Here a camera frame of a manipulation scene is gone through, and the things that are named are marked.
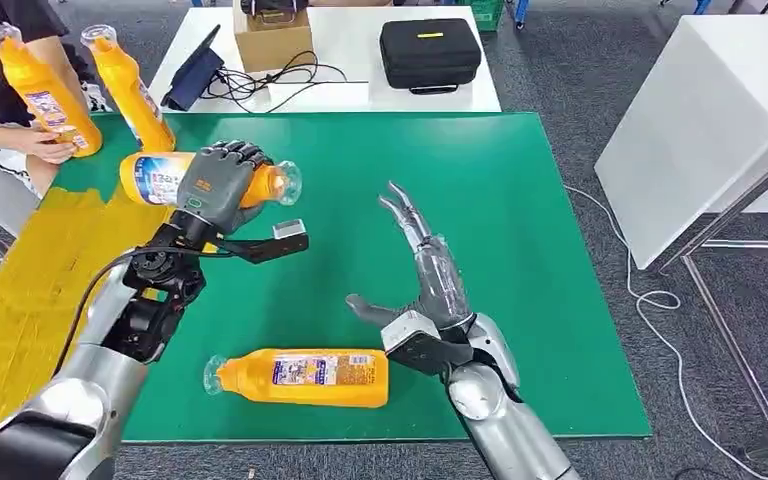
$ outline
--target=orange bottle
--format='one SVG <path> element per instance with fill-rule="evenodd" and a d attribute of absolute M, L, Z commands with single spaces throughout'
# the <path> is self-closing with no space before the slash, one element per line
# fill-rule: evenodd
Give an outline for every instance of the orange bottle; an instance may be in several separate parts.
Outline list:
<path fill-rule="evenodd" d="M 150 205 L 175 205 L 178 184 L 187 172 L 195 153 L 138 152 L 119 164 L 119 179 L 131 200 Z M 275 201 L 281 205 L 296 203 L 302 192 L 302 176 L 295 163 L 261 165 L 255 170 L 240 206 L 244 208 Z"/>
<path fill-rule="evenodd" d="M 7 83 L 22 97 L 43 127 L 60 134 L 57 142 L 73 143 L 76 157 L 101 148 L 101 132 L 90 119 L 84 99 L 75 98 L 49 65 L 39 61 L 12 25 L 0 25 L 0 59 Z"/>
<path fill-rule="evenodd" d="M 81 33 L 81 43 L 92 52 L 98 74 L 137 137 L 140 149 L 175 150 L 175 135 L 140 80 L 139 65 L 117 43 L 116 30 L 108 25 L 87 27 Z"/>
<path fill-rule="evenodd" d="M 253 402 L 377 408 L 387 403 L 387 356 L 367 349 L 264 348 L 244 357 L 213 357 L 204 388 Z"/>

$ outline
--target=human hand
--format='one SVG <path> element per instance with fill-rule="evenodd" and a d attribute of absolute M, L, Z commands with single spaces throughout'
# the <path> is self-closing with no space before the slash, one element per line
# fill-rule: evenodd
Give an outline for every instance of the human hand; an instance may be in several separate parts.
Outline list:
<path fill-rule="evenodd" d="M 72 158 L 78 150 L 72 143 L 54 143 L 59 133 L 31 128 L 5 128 L 9 148 L 26 155 L 35 155 L 48 163 L 59 165 Z"/>

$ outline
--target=cardboard box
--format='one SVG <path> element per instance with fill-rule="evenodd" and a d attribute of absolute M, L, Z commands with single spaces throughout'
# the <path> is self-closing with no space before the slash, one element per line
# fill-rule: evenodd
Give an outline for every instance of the cardboard box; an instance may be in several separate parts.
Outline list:
<path fill-rule="evenodd" d="M 307 11 L 296 13 L 292 23 L 268 25 L 243 13 L 240 0 L 234 0 L 233 10 L 234 38 L 246 73 L 280 69 L 299 53 L 313 50 Z M 293 63 L 311 61 L 310 55 L 303 55 Z"/>

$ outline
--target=green tabletop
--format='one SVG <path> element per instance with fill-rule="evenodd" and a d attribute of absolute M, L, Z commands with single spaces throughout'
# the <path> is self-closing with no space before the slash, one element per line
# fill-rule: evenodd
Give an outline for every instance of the green tabletop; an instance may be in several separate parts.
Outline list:
<path fill-rule="evenodd" d="M 56 185 L 109 197 L 136 145 L 120 117 L 96 117 L 104 148 L 67 163 Z M 167 115 L 178 150 L 221 139 L 260 145 L 304 176 L 292 207 L 268 206 L 237 238 L 301 218 L 310 249 L 253 266 L 202 261 L 208 286 L 187 310 L 125 429 L 129 441 L 462 439 L 439 380 L 391 362 L 379 409 L 311 407 L 207 395 L 213 355 L 265 347 L 380 348 L 344 297 L 390 306 L 417 293 L 411 252 L 376 196 L 403 186 L 449 242 L 472 307 L 493 317 L 521 394 L 555 435 L 650 429 L 536 114 Z"/>

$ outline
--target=bottle label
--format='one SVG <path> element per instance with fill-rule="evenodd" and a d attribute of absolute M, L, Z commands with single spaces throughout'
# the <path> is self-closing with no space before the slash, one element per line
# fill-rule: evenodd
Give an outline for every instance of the bottle label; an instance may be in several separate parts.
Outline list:
<path fill-rule="evenodd" d="M 275 385 L 370 385 L 375 382 L 372 355 L 276 355 Z"/>
<path fill-rule="evenodd" d="M 142 80 L 138 80 L 137 83 L 140 86 L 140 95 L 143 96 L 143 100 L 148 104 L 149 108 L 151 108 L 151 113 L 154 114 L 154 118 L 156 118 L 158 121 L 163 121 L 163 112 L 160 111 L 160 107 L 157 106 L 156 103 L 154 103 L 154 100 L 151 98 L 151 95 L 148 93 L 148 89 L 145 88 L 145 84 Z"/>
<path fill-rule="evenodd" d="M 51 92 L 43 90 L 41 92 L 28 93 L 25 95 L 37 119 L 49 127 L 59 127 L 66 123 L 66 113 L 63 107 L 57 103 Z"/>
<path fill-rule="evenodd" d="M 134 124 L 131 123 L 131 121 L 125 115 L 122 115 L 122 118 L 125 119 L 125 123 L 128 125 L 128 128 L 131 129 L 131 133 L 134 134 L 134 138 L 137 139 L 137 148 L 142 150 L 143 149 L 143 139 L 140 138 L 140 134 L 137 133 L 137 129 L 134 128 Z"/>
<path fill-rule="evenodd" d="M 163 157 L 139 157 L 134 162 L 134 180 L 140 197 L 153 205 L 175 205 L 184 172 Z"/>
<path fill-rule="evenodd" d="M 87 148 L 89 143 L 83 135 L 78 133 L 78 129 L 71 125 L 64 125 L 62 127 L 52 128 L 52 131 L 60 134 L 60 138 L 57 139 L 58 143 L 72 143 L 78 148 Z"/>

